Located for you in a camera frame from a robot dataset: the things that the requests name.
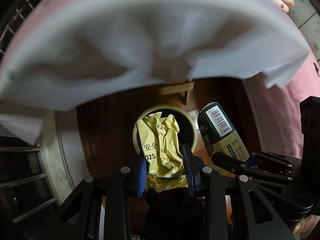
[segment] white barcode label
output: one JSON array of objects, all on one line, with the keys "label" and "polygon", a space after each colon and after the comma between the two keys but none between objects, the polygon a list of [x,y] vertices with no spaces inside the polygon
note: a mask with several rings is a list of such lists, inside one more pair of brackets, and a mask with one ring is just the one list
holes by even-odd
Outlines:
[{"label": "white barcode label", "polygon": [[213,108],[209,109],[208,111],[206,111],[206,114],[207,116],[209,116],[220,137],[223,137],[228,132],[231,132],[231,125],[229,124],[228,120],[224,117],[218,106],[214,106]]}]

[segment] crumpled yellow paper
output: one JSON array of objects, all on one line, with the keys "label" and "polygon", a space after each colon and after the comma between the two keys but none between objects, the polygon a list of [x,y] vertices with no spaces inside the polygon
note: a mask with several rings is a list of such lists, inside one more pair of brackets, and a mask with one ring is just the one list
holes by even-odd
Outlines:
[{"label": "crumpled yellow paper", "polygon": [[165,118],[161,114],[150,114],[137,121],[141,147],[149,162],[148,180],[157,192],[186,185],[178,123],[172,114]]}]

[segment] silver screw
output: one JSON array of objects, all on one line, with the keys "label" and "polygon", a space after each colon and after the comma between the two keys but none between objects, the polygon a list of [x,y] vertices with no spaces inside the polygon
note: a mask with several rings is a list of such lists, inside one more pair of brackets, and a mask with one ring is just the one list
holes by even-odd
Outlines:
[{"label": "silver screw", "polygon": [[122,173],[128,173],[130,171],[129,167],[122,167],[120,170]]},{"label": "silver screw", "polygon": [[239,176],[239,179],[240,179],[241,181],[243,181],[243,182],[247,182],[247,181],[249,180],[246,175],[240,175],[240,176]]},{"label": "silver screw", "polygon": [[91,175],[89,175],[89,176],[86,176],[85,178],[84,178],[84,181],[85,182],[92,182],[93,181],[93,176],[91,176]]},{"label": "silver screw", "polygon": [[211,173],[212,172],[212,169],[210,167],[204,167],[202,170],[205,173]]}]

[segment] pink bed sheet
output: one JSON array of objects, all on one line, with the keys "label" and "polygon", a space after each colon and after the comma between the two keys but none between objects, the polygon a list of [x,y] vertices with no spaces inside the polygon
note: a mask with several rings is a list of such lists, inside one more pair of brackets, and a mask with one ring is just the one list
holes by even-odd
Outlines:
[{"label": "pink bed sheet", "polygon": [[243,81],[257,125],[261,149],[293,157],[302,157],[299,103],[309,96],[320,97],[319,65],[313,53],[284,88],[266,89],[259,73]]}]

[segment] cardboard box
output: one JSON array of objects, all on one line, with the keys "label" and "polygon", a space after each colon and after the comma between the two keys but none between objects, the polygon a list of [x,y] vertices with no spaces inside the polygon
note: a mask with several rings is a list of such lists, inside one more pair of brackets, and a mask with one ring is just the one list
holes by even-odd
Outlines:
[{"label": "cardboard box", "polygon": [[[247,149],[219,103],[210,103],[200,111],[198,126],[210,158],[216,152],[244,162],[249,158]],[[214,169],[221,174],[227,172],[215,165]]]}]

